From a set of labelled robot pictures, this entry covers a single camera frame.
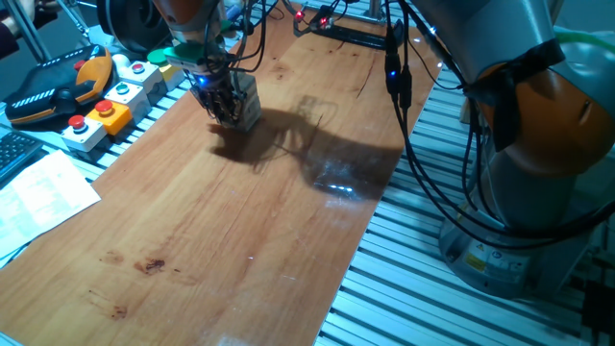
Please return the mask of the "person hand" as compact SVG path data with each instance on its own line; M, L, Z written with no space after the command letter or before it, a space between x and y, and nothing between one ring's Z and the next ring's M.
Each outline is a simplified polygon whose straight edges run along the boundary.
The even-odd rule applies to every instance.
M34 20L39 12L53 13L62 9L58 2L53 0L20 0L20 4L30 20Z

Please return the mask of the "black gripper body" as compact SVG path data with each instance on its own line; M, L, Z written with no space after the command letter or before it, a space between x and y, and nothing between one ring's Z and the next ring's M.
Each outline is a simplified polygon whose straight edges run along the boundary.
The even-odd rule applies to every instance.
M234 109L236 106L232 74L229 71L206 75L189 73L191 91L208 109Z

